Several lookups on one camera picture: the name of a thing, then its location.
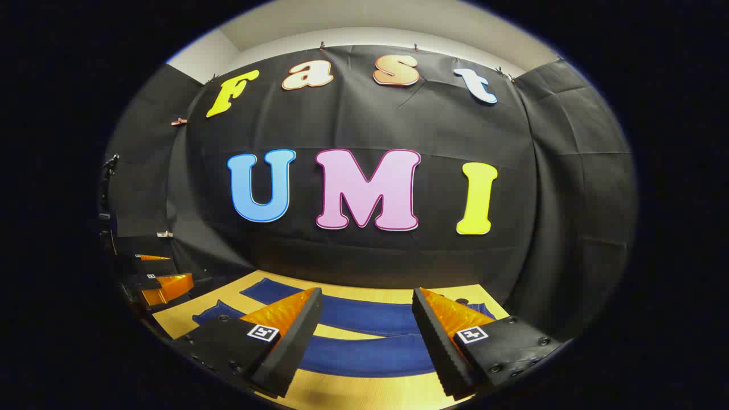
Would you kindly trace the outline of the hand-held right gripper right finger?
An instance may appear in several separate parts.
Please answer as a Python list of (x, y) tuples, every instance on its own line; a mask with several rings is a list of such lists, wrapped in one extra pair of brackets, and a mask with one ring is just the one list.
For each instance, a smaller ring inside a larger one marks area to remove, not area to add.
[(564, 343), (519, 317), (492, 319), (424, 288), (412, 292), (416, 319), (445, 395), (487, 395), (523, 379)]

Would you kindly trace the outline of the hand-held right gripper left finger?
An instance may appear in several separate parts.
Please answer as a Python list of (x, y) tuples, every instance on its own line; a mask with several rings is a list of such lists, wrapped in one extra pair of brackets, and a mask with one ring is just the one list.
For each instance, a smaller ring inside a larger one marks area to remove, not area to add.
[(174, 340), (174, 347), (237, 388), (284, 397), (323, 308), (310, 288), (247, 315), (219, 313)]

